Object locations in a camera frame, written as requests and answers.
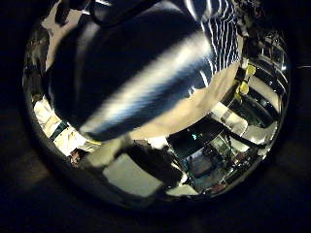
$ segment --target person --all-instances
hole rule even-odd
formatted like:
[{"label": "person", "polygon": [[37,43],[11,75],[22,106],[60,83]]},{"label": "person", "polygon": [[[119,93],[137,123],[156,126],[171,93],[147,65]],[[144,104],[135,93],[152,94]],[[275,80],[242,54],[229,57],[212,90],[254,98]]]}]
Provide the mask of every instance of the person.
[{"label": "person", "polygon": [[86,138],[161,137],[203,118],[238,64],[231,0],[160,1],[111,28],[80,23],[59,43],[46,94]]}]

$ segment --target dark background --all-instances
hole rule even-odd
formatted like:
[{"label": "dark background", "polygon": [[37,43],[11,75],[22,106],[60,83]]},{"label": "dark background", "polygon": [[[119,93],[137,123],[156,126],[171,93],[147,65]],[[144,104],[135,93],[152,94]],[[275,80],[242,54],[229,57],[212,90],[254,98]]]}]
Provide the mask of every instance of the dark background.
[{"label": "dark background", "polygon": [[69,184],[36,149],[20,113],[21,68],[31,25],[47,0],[0,3],[0,232],[270,232],[311,227],[310,10],[268,0],[293,63],[289,114],[270,156],[230,193],[150,215],[102,204]]}]

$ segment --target striped shirt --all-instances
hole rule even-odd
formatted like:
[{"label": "striped shirt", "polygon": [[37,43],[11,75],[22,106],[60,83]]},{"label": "striped shirt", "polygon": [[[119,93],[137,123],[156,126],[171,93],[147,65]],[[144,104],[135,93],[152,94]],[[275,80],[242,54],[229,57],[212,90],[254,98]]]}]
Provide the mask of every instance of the striped shirt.
[{"label": "striped shirt", "polygon": [[[118,4],[109,6],[108,13],[126,9],[126,5],[135,1],[114,1]],[[177,12],[174,17],[167,14],[174,11]],[[89,23],[66,39],[68,46],[66,43],[63,46],[67,49],[64,55],[59,54],[61,58],[54,65],[61,68],[55,71],[62,79],[64,56],[71,59],[68,50],[74,49],[71,48],[74,43],[70,40],[76,40],[78,51],[72,56],[76,56],[76,63],[78,57],[79,66],[75,68],[75,89],[71,92],[75,96],[68,98],[67,93],[60,93],[59,100],[54,101],[55,111],[80,132],[98,141],[118,137],[169,111],[196,89],[207,87],[215,73],[239,58],[231,0],[161,1],[141,14],[142,22],[138,23],[143,24],[137,24],[136,31],[132,29],[135,20],[140,19],[129,20],[121,27],[121,33],[128,32],[123,37],[125,44],[132,45],[126,50],[119,50],[114,40],[109,42],[110,46],[101,45],[102,37],[97,35],[105,33],[104,30]],[[144,24],[144,20],[151,21],[148,25],[155,30]],[[79,38],[70,39],[77,38],[79,30],[82,31]],[[142,35],[147,42],[140,45],[137,40]],[[55,80],[53,84],[55,91],[65,91],[63,82]]]}]

